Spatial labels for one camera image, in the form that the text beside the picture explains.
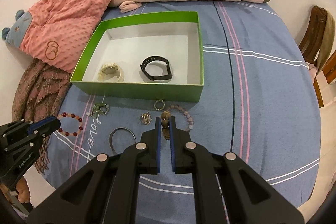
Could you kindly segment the silver bangle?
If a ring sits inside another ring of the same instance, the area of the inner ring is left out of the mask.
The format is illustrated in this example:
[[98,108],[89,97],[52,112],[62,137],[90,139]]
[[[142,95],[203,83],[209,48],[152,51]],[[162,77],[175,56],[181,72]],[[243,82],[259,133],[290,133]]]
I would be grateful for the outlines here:
[[132,130],[125,127],[114,129],[109,135],[109,146],[112,155],[121,154],[127,147],[136,143],[135,134]]

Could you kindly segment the silver charm jewelry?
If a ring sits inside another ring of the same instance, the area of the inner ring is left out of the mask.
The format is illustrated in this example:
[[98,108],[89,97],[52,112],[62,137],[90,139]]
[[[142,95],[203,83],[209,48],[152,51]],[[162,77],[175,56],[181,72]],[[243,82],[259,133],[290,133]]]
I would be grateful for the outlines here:
[[141,114],[140,121],[144,125],[149,125],[151,123],[151,121],[152,121],[150,113],[147,112],[147,113]]

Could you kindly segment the pink brown fringed scarf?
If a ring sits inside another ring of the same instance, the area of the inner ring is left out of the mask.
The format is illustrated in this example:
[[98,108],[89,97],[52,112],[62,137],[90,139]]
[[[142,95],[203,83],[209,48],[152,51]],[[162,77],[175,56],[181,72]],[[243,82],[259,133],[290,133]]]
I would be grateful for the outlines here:
[[33,59],[15,92],[12,120],[38,122],[51,115],[57,116],[71,86],[70,79],[70,73]]

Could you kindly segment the cream white watch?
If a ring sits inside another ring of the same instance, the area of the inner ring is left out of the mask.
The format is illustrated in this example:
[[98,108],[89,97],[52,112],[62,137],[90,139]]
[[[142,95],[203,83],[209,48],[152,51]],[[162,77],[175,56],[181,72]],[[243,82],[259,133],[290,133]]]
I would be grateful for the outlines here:
[[124,81],[124,72],[117,63],[106,63],[101,66],[97,79],[101,82],[121,83]]

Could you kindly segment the pink dotted blanket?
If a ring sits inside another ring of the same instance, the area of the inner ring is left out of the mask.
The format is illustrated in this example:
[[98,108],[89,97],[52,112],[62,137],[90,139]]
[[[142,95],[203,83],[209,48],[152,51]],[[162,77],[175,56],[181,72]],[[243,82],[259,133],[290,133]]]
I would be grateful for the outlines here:
[[72,73],[111,0],[40,0],[19,10],[3,40],[35,59]]

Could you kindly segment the blue striped bed sheet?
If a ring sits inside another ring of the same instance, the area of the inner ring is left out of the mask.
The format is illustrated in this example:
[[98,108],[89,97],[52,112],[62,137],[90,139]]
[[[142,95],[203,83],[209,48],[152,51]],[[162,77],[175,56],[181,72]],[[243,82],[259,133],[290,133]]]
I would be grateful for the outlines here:
[[[196,11],[201,24],[205,85],[198,103],[173,111],[177,127],[192,119],[191,139],[210,152],[234,152],[293,206],[311,196],[318,172],[321,119],[307,66],[281,18],[266,4],[147,3],[135,11]],[[79,136],[51,135],[46,181],[57,188],[100,153],[112,155],[110,133],[135,134],[159,116],[155,101],[90,96],[72,86],[61,112],[83,118]]]

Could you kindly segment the black wrist watch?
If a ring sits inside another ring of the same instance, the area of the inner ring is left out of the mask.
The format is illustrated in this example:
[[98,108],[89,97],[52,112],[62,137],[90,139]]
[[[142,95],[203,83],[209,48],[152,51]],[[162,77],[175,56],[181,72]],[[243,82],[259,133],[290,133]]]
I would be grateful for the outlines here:
[[140,65],[143,75],[151,81],[167,82],[173,78],[170,62],[162,56],[149,56]]

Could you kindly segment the green cardboard box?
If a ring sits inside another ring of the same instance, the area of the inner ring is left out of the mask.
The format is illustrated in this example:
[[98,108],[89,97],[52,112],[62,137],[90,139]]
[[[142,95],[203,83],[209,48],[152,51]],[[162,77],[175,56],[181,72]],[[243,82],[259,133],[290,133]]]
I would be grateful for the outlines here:
[[[198,102],[204,87],[204,62],[196,11],[164,11],[102,21],[85,47],[71,83],[90,95],[145,100]],[[148,80],[140,65],[149,56],[170,62],[173,78]],[[124,81],[97,79],[103,64],[117,63]]]

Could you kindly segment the brown wooden chair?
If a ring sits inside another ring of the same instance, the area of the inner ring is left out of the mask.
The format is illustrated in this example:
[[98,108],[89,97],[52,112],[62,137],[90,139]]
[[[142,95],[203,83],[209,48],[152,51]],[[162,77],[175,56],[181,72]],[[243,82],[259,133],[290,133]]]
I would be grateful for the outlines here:
[[333,16],[326,9],[313,6],[307,30],[299,44],[299,50],[306,62],[319,107],[323,107],[324,103],[316,76],[327,64],[334,38],[335,20]]

